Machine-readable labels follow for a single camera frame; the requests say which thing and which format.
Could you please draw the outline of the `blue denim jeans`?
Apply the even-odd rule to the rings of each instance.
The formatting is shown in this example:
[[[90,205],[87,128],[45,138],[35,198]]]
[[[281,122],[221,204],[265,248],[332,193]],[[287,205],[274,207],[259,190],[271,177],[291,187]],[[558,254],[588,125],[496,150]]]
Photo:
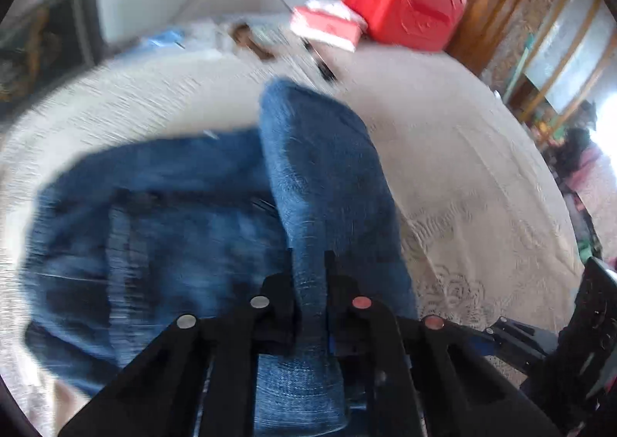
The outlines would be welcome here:
[[[97,393],[174,319],[221,317],[290,272],[302,328],[263,356],[255,429],[318,436],[346,426],[327,350],[325,253],[393,313],[416,313],[398,216],[363,121],[288,79],[254,128],[88,155],[43,188],[20,272],[38,362]]]

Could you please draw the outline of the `white lace tablecloth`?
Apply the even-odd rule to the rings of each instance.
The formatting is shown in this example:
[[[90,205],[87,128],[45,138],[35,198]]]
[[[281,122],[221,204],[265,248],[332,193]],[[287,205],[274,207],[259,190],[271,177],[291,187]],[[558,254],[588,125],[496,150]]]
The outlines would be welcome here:
[[[388,180],[418,309],[473,328],[509,317],[560,331],[583,266],[563,196],[541,153],[489,88],[445,54],[325,49],[327,84],[296,50],[125,55],[52,92],[1,142],[1,374],[44,435],[82,406],[22,344],[17,270],[38,190],[81,156],[156,136],[254,124],[272,77],[320,89],[366,124]]]

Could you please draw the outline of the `black marker pen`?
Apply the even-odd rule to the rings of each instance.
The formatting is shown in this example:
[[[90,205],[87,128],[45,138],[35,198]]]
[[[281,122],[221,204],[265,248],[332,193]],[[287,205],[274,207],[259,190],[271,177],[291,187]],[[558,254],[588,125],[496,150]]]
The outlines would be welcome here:
[[[310,57],[312,57],[312,60],[314,60],[315,66],[317,67],[317,70],[320,73],[322,79],[329,83],[336,82],[337,76],[329,67],[329,65],[325,62],[325,60],[319,54],[316,48],[312,45],[312,43],[309,40],[303,38],[302,44],[305,48],[305,51],[307,51],[308,55],[310,55]]]

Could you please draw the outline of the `blue printed plastic packet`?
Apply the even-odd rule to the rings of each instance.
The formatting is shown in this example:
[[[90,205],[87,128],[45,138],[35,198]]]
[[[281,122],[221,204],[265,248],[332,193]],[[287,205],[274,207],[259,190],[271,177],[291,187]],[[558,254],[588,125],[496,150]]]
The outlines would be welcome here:
[[[149,49],[178,48],[188,51],[220,50],[222,34],[218,27],[198,25],[196,28],[169,28],[140,39]]]

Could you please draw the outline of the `brown hair clip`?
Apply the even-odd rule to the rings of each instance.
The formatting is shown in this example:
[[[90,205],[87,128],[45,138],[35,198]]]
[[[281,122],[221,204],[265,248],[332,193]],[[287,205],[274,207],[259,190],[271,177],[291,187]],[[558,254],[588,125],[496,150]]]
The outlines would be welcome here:
[[[234,25],[231,28],[229,35],[234,41],[235,45],[242,49],[250,50],[258,57],[259,60],[270,61],[275,58],[275,55],[272,52],[263,48],[260,44],[256,42],[253,37],[252,30],[248,24],[240,23]]]

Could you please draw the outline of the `red tissue pack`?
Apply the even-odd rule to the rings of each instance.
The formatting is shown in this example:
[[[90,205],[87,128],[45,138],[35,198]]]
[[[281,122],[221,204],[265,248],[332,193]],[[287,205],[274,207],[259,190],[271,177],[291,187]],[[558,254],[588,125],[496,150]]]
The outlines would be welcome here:
[[[293,8],[290,30],[310,42],[354,52],[367,24],[360,14],[340,1],[308,0]]]

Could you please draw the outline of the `black framed box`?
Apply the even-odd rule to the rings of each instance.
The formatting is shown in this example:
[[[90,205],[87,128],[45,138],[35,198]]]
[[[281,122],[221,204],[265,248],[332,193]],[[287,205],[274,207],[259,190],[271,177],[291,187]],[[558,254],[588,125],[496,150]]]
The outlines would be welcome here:
[[[41,0],[1,31],[1,125],[105,58],[97,0]]]

